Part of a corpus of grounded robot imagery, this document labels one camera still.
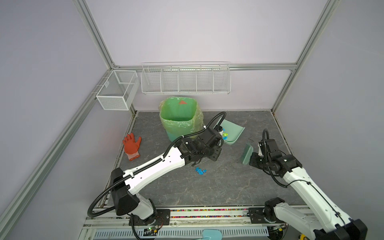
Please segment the mint green hand brush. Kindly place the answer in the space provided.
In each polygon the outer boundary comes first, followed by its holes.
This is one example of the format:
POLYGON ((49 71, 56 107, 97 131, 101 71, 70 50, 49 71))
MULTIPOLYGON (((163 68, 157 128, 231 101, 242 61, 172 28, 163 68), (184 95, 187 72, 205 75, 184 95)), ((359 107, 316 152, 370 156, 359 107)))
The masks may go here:
POLYGON ((252 146, 252 144, 246 143, 244 152, 241 156, 241 161, 243 165, 248 165, 250 163, 253 152, 254 152, 254 147, 252 146))

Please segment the mint green dustpan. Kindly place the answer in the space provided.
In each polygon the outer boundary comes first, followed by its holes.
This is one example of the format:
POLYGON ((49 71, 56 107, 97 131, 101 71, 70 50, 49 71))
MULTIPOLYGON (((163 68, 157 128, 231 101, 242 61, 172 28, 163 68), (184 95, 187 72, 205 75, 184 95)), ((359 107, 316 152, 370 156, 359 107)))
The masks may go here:
POLYGON ((229 134, 228 138, 225 141, 223 140, 224 142, 221 145, 223 145, 224 143, 227 145, 234 144, 245 129, 245 127, 239 126, 227 120, 223 120, 223 122, 221 123, 221 127, 225 129, 226 133, 229 134))

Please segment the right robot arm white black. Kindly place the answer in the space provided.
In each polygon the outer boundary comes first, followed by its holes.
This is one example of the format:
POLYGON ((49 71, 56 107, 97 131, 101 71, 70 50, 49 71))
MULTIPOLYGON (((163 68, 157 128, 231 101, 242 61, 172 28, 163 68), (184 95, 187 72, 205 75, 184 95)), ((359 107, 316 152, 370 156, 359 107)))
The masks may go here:
POLYGON ((314 218, 291 207, 281 198, 265 202, 267 222, 282 221, 310 240, 364 240, 368 228, 360 219, 352 219, 341 210, 310 178, 293 155, 279 150, 274 139, 263 138, 253 153, 250 165, 267 172, 283 188, 292 187, 315 215, 314 218))

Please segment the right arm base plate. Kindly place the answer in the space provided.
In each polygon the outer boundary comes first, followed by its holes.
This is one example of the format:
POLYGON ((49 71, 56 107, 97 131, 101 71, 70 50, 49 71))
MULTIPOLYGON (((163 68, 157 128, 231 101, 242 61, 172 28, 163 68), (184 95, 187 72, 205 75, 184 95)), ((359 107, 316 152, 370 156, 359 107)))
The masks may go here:
POLYGON ((247 217, 250 218, 252 224, 277 224, 282 221, 277 219, 269 220, 264 213, 264 208, 248 208, 247 217))

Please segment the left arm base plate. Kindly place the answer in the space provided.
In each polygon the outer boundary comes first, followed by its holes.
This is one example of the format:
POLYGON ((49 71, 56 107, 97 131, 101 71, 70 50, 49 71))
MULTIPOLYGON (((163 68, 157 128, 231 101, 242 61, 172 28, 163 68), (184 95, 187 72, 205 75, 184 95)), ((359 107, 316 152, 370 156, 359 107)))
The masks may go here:
POLYGON ((129 226, 134 224, 137 226, 168 226, 171 219, 171 210, 170 209, 156 209, 155 212, 149 216, 147 219, 142 220, 138 216, 134 216, 130 222, 129 226))

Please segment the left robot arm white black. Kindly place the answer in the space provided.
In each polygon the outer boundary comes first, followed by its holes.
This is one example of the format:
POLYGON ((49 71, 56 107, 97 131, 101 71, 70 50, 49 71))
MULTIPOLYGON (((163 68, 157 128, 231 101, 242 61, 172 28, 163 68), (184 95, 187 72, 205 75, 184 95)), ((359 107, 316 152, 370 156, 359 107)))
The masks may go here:
POLYGON ((203 158, 216 161, 220 156, 223 128, 205 127, 203 130, 176 138, 158 157, 133 169, 112 171, 110 186, 100 193, 88 208, 89 218, 115 211, 117 216, 134 215, 143 221, 155 218, 157 210, 152 200, 140 191, 163 175, 200 163, 203 158))

